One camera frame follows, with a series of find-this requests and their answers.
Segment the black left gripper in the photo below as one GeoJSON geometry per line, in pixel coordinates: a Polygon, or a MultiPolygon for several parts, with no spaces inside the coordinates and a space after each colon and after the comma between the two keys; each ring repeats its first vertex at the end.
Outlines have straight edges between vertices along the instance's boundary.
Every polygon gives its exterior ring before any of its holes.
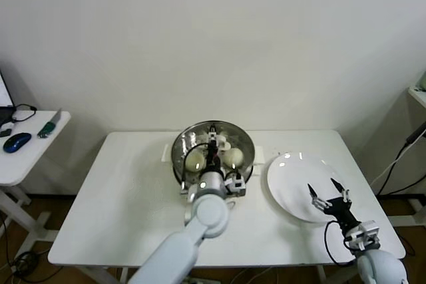
{"type": "Polygon", "coordinates": [[[206,156],[206,172],[221,173],[221,161],[218,156],[218,137],[216,135],[216,126],[211,124],[208,131],[208,147],[206,156]]]}

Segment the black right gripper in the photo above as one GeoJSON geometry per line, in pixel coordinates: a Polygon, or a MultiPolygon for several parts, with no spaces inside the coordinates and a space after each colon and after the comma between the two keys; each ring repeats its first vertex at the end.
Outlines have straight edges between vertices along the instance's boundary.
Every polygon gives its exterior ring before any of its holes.
{"type": "Polygon", "coordinates": [[[331,178],[332,184],[340,193],[340,197],[330,199],[327,202],[318,197],[316,191],[308,184],[312,205],[326,215],[332,215],[338,222],[342,231],[349,231],[357,227],[361,222],[358,221],[351,212],[352,200],[349,196],[349,190],[345,189],[337,180],[331,178]]]}

